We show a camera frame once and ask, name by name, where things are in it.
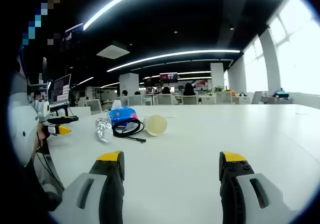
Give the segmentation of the person's left hand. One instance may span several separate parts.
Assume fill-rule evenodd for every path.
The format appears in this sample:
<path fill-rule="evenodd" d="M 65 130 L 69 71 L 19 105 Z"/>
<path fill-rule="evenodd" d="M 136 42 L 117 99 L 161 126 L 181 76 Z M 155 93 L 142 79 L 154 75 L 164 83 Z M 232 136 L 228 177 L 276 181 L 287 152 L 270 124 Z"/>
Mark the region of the person's left hand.
<path fill-rule="evenodd" d="M 50 136 L 50 133 L 48 132 L 48 127 L 43 126 L 42 123 L 38 123 L 37 126 L 37 137 L 39 141 L 42 141 Z"/>

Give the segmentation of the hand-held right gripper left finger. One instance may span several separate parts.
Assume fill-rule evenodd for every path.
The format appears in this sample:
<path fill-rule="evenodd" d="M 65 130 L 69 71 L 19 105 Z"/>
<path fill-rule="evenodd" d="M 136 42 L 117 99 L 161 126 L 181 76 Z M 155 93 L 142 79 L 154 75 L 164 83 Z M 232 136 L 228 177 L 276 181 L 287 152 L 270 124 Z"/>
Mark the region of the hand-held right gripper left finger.
<path fill-rule="evenodd" d="M 52 218 L 58 224 L 122 224 L 124 180 L 124 153 L 101 155 L 64 190 Z"/>

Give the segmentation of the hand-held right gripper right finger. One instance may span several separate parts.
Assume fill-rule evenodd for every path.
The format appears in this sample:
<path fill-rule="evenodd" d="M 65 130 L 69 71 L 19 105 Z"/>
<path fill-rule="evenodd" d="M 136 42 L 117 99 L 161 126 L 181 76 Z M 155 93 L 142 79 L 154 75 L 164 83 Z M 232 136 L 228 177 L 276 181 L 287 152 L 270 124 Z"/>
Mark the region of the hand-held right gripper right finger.
<path fill-rule="evenodd" d="M 282 191 L 240 154 L 220 152 L 219 181 L 224 224 L 289 224 L 298 214 L 285 204 Z"/>

